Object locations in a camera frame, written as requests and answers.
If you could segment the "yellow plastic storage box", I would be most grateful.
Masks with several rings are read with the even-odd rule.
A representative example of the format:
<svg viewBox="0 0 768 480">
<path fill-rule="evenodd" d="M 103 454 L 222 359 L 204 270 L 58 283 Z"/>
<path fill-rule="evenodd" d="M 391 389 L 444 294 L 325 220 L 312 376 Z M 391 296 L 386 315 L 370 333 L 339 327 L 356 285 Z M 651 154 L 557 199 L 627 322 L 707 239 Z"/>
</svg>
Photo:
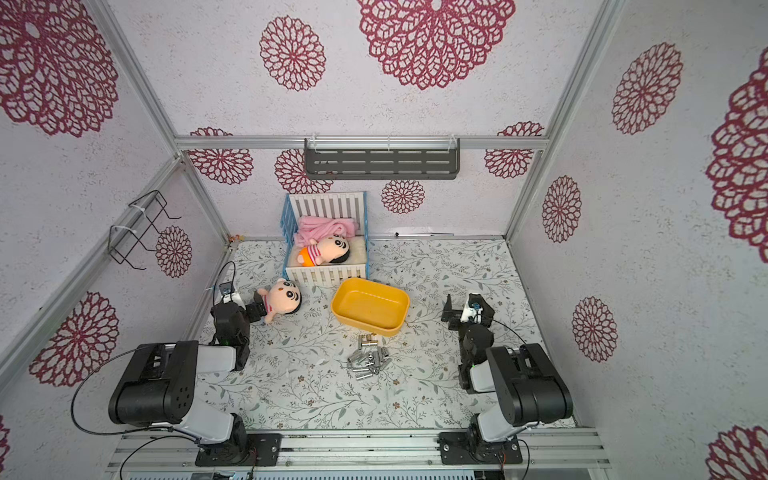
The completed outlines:
<svg viewBox="0 0 768 480">
<path fill-rule="evenodd" d="M 340 323 L 384 337 L 401 330 L 409 308 L 405 291 L 361 278 L 343 281 L 331 301 Z"/>
</svg>

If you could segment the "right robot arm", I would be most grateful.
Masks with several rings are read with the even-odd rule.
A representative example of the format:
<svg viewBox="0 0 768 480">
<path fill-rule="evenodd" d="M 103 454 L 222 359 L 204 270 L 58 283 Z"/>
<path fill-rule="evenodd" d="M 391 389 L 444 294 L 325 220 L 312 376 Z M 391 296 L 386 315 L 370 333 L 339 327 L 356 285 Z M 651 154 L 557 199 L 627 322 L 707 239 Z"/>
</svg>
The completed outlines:
<svg viewBox="0 0 768 480">
<path fill-rule="evenodd" d="M 540 344 L 495 343 L 495 310 L 482 295 L 468 294 L 460 309 L 448 297 L 441 321 L 458 333 L 460 387 L 496 398 L 496 404 L 474 415 L 465 430 L 438 435 L 441 462 L 500 467 L 523 463 L 522 432 L 572 416 L 568 387 Z"/>
</svg>

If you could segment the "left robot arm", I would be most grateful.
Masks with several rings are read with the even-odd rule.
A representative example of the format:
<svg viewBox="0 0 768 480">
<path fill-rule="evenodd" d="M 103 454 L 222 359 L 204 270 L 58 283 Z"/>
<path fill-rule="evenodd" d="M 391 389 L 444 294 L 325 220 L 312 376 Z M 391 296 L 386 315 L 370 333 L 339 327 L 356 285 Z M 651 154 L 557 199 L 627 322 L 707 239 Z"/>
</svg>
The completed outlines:
<svg viewBox="0 0 768 480">
<path fill-rule="evenodd" d="M 249 465 L 273 467 L 282 441 L 279 434 L 249 434 L 244 420 L 198 398 L 198 376 L 231 373 L 250 355 L 250 326 L 267 317 L 261 300 L 241 306 L 221 301 L 211 309 L 214 339 L 175 344 L 142 344 L 124 370 L 109 400 L 108 415 L 118 425 L 165 428 L 198 446 L 197 467 Z"/>
</svg>

